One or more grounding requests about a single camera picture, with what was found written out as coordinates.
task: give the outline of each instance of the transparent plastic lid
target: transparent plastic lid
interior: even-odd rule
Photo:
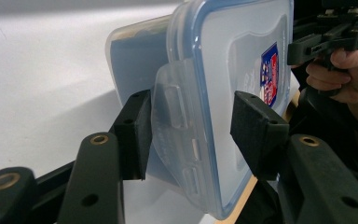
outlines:
[[[153,144],[199,209],[226,218],[251,172],[229,135],[234,91],[282,114],[289,102],[291,0],[195,0],[173,13],[153,93]]]
[[[122,105],[134,93],[153,88],[157,71],[168,62],[170,17],[124,26],[107,37],[106,59]]]

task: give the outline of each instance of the screw hole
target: screw hole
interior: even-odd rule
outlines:
[[[21,176],[18,173],[0,175],[0,190],[12,187],[20,180],[20,177]]]
[[[300,137],[300,141],[310,147],[319,146],[319,141],[312,137]]]
[[[347,206],[352,208],[358,208],[358,202],[350,197],[342,197],[342,202],[344,202]]]
[[[126,119],[124,120],[125,124],[132,124],[133,123],[133,119]]]
[[[81,201],[81,204],[85,207],[90,207],[96,204],[97,202],[98,202],[98,195],[90,194]]]
[[[91,143],[93,145],[102,145],[102,144],[106,143],[107,140],[109,140],[108,136],[106,136],[106,135],[97,135],[97,136],[91,138],[90,141],[91,141]]]

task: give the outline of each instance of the white table surface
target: white table surface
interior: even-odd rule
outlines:
[[[178,0],[0,0],[0,169],[36,177],[107,131],[120,106],[104,55],[115,29],[171,14]],[[153,176],[125,181],[127,223],[213,223]]]

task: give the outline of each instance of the container label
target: container label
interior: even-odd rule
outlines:
[[[278,47],[275,43],[261,55],[260,98],[269,106],[273,106],[277,97],[278,75]]]

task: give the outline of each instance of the container lid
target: container lid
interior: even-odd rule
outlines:
[[[153,144],[186,197],[225,219],[251,171],[232,140],[234,91],[259,95],[277,113],[289,102],[291,0],[195,0],[167,30],[169,63],[153,93]]]
[[[106,59],[122,105],[134,93],[151,89],[157,71],[168,62],[166,36],[170,17],[124,26],[107,37]]]

